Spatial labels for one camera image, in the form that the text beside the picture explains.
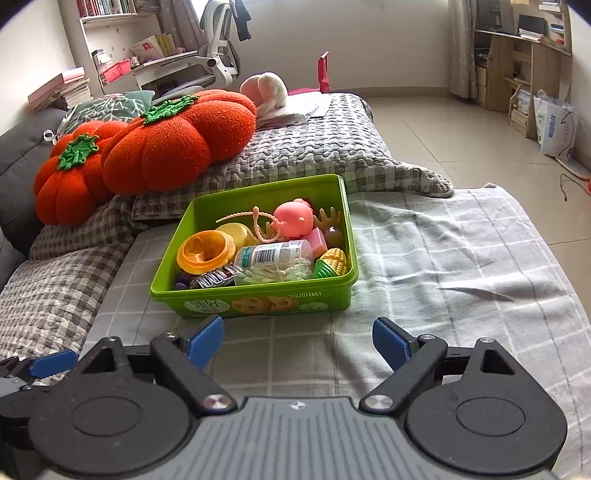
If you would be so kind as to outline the silver foil candy wrapper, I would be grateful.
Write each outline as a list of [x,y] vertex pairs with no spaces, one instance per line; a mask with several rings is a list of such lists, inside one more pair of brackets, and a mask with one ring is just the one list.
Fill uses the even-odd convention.
[[235,284],[235,266],[225,265],[201,275],[194,276],[189,286],[191,289],[208,289]]

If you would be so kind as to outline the orange plastic cup toy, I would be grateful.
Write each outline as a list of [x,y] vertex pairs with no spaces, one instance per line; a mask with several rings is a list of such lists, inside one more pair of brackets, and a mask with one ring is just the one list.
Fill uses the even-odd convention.
[[202,275],[228,265],[235,253],[231,236],[218,230],[204,230],[181,244],[176,252],[176,263],[188,274]]

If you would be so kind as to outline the pink pig figure toy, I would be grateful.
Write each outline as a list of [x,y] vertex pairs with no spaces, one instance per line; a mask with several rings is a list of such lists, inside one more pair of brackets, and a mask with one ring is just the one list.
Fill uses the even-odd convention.
[[303,238],[315,228],[314,210],[304,199],[295,198],[276,207],[270,226],[280,237]]

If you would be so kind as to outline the pink cartoon eraser box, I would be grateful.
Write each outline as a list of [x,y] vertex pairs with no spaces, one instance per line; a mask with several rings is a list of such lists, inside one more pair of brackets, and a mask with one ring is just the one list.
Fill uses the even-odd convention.
[[325,241],[324,232],[318,227],[311,230],[310,233],[303,237],[305,241],[311,246],[311,256],[314,259],[320,258],[328,251],[328,245]]

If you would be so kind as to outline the amber rubber octopus toy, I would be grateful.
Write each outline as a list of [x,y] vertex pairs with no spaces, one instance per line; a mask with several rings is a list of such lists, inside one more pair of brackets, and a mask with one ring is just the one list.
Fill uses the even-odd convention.
[[[273,216],[273,214],[263,212],[257,206],[253,206],[252,210],[249,211],[242,211],[242,212],[235,212],[226,216],[223,216],[219,219],[216,219],[216,223],[221,223],[225,221],[229,221],[236,218],[242,217],[250,217],[252,218],[252,232],[254,237],[259,240],[260,243],[270,244],[277,241],[283,241],[284,237],[280,234],[279,225],[277,225],[277,218]],[[271,235],[266,235],[263,233],[263,229],[259,225],[259,219],[264,218],[269,222],[269,226],[271,229]]]

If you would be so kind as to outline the purple toy grapes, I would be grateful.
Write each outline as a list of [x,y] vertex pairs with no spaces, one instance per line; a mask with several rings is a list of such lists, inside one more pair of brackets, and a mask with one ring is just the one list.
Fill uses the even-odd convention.
[[175,276],[173,289],[174,290],[186,290],[190,288],[192,282],[193,275],[187,274],[185,272],[179,272]]

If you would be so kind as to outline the toy corn cob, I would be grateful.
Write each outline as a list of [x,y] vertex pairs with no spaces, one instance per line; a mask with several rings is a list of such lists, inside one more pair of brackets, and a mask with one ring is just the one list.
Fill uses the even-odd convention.
[[345,251],[341,248],[331,248],[315,261],[312,276],[315,279],[332,278],[346,275],[348,272],[349,262]]

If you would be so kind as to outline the clear cotton swab jar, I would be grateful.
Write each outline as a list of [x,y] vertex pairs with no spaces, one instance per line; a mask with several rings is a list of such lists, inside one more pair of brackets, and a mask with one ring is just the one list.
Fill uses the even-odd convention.
[[236,285],[283,283],[307,280],[314,270],[311,245],[307,240],[291,240],[246,246],[233,261]]

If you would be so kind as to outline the brown antler hand toy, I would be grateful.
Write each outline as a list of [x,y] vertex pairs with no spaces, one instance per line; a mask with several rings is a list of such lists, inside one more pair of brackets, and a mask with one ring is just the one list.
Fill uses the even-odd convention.
[[341,211],[335,210],[335,207],[329,208],[329,211],[320,208],[318,213],[314,215],[314,221],[315,227],[318,227],[324,234],[325,243],[329,249],[345,249],[346,237]]

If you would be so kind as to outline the large orange pumpkin pillow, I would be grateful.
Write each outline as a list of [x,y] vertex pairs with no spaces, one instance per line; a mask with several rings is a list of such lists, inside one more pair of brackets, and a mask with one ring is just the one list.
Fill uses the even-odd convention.
[[256,131],[256,104],[240,93],[205,90],[150,107],[108,141],[103,181],[115,194],[184,187],[245,149]]

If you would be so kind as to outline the grey sofa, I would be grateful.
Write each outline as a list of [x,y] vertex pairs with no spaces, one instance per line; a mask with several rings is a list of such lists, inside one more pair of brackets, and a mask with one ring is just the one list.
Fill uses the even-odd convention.
[[1,135],[1,283],[22,264],[43,224],[35,212],[33,184],[53,144],[44,138],[55,131],[66,112],[47,108],[29,115]]

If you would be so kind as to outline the teal patterned cushion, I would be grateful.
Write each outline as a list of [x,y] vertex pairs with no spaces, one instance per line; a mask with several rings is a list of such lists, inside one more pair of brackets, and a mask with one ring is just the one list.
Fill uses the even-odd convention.
[[89,121],[122,121],[129,123],[147,111],[155,92],[137,90],[113,93],[89,100],[68,110],[57,128],[58,138],[72,133],[78,126]]

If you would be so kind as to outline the stack of books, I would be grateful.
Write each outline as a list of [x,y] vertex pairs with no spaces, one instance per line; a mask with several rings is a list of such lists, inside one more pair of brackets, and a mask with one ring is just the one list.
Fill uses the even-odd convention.
[[83,67],[66,70],[43,84],[28,96],[31,110],[39,111],[54,102],[62,102],[66,109],[92,100],[89,79]]

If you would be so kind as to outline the white desk shelf unit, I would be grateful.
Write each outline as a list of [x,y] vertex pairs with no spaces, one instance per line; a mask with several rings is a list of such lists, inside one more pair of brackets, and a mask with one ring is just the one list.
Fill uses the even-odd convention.
[[92,57],[101,50],[109,62],[133,56],[132,46],[139,41],[161,32],[154,14],[122,13],[87,16],[89,7],[105,7],[107,1],[60,1],[58,3],[62,23],[75,65],[85,70],[90,81],[90,91],[97,98],[106,94],[135,90],[153,90],[158,97],[191,80],[205,77],[204,83],[214,80],[207,67],[194,62],[193,58],[172,61],[164,59],[151,66],[138,66],[131,72],[105,84]]

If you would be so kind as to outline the wooden bookshelf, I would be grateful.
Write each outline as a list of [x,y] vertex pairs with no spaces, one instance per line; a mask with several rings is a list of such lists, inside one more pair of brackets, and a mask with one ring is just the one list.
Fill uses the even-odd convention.
[[564,1],[478,1],[474,33],[478,102],[503,112],[522,135],[537,136],[533,97],[569,93],[562,71],[572,56]]

